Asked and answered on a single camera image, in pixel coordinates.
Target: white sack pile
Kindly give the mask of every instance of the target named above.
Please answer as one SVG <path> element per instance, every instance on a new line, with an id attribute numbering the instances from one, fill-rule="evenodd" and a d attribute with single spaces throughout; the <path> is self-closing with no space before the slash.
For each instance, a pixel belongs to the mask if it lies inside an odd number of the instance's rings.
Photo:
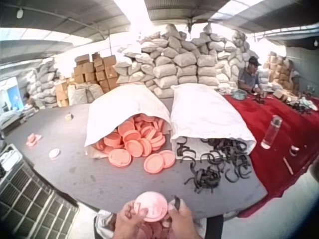
<path id="1" fill-rule="evenodd" d="M 47 109 L 58 107 L 54 82 L 59 79 L 60 73 L 54 68 L 54 60 L 46 62 L 29 77 L 27 92 L 37 100 L 40 100 Z"/>
<path id="2" fill-rule="evenodd" d="M 186 41 L 186 33 L 168 24 L 134 47 L 121 47 L 114 67 L 120 75 L 117 83 L 140 82 L 159 98 L 173 97 L 170 87 L 184 83 L 236 88 L 239 69 L 258 56 L 249 49 L 244 33 L 236 31 L 227 39 L 213 32 L 208 24 L 199 38 Z"/>

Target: hand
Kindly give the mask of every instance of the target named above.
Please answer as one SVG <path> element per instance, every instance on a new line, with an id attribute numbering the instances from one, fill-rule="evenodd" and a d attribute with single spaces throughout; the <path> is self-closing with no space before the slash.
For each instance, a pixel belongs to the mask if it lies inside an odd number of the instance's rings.
<path id="1" fill-rule="evenodd" d="M 257 94 L 261 94 L 262 93 L 262 90 L 260 88 L 254 88 L 254 91 L 257 93 Z"/>
<path id="2" fill-rule="evenodd" d="M 148 213 L 148 209 L 140 209 L 136 214 L 134 211 L 134 201 L 126 203 L 116 216 L 115 231 L 113 239 L 132 239 L 138 233 L 137 225 L 143 222 Z"/>
<path id="3" fill-rule="evenodd" d="M 175 200 L 168 204 L 168 214 L 172 219 L 171 227 L 176 239 L 201 239 L 195 229 L 191 211 L 184 200 L 180 200 L 179 211 L 174 204 Z"/>

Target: open sack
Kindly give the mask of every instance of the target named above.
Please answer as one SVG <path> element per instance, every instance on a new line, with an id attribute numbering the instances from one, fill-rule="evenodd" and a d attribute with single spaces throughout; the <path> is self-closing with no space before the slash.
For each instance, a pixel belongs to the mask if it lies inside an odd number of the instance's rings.
<path id="1" fill-rule="evenodd" d="M 227 138 L 247 144 L 245 152 L 250 154 L 256 140 L 240 114 L 216 91 L 202 84 L 172 86 L 174 103 L 171 112 L 171 143 L 177 159 L 178 143 L 185 142 L 196 151 L 195 160 L 212 147 L 201 139 Z"/>
<path id="2" fill-rule="evenodd" d="M 150 125 L 152 127 L 149 128 L 156 128 L 152 137 L 149 135 L 151 131 L 147 128 Z M 171 129 L 168 109 L 145 85 L 117 87 L 90 105 L 84 145 L 89 157 L 108 156 L 108 150 L 99 148 L 99 142 L 104 142 L 108 135 L 112 141 L 118 140 L 117 137 L 121 135 L 115 148 L 122 147 L 122 140 L 127 137 L 123 131 L 127 127 L 138 131 L 143 137 L 151 138 L 165 134 Z"/>

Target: ceiling light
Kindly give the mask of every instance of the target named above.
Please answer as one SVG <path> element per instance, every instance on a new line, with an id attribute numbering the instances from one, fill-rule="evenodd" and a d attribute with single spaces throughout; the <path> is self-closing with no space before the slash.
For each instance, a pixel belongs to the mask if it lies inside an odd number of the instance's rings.
<path id="1" fill-rule="evenodd" d="M 16 18 L 21 19 L 23 17 L 23 9 L 20 8 L 17 12 L 16 12 Z"/>

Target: red tablecloth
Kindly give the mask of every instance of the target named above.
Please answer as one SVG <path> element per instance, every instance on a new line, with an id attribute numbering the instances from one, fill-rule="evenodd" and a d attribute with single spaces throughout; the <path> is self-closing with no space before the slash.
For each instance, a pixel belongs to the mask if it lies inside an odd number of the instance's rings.
<path id="1" fill-rule="evenodd" d="M 231 96 L 225 98 L 240 113 L 257 140 L 251 159 L 259 180 L 268 192 L 263 200 L 239 215 L 248 217 L 272 198 L 281 197 L 319 155 L 319 113 L 312 111 L 310 115 L 301 115 L 277 99 L 266 99 L 263 105 L 254 101 L 253 96 L 244 101 L 237 101 Z M 273 115 L 279 115 L 283 123 L 273 146 L 266 150 L 260 142 Z M 296 157 L 289 154 L 291 145 L 300 148 Z M 294 175 L 289 173 L 283 157 L 286 157 Z"/>

